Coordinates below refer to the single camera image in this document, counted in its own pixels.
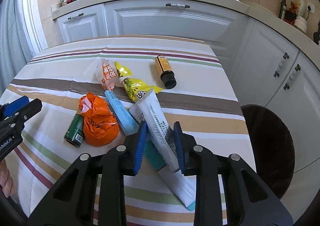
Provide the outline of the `person left hand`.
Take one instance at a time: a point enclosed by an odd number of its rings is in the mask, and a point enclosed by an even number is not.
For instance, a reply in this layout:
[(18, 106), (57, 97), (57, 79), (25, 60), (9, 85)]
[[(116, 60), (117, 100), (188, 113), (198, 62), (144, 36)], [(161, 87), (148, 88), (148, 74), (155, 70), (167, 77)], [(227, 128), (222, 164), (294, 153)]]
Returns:
[(4, 159), (1, 161), (0, 164), (0, 184), (5, 197), (10, 197), (14, 191), (14, 181), (10, 175), (10, 172), (7, 168), (7, 164)]

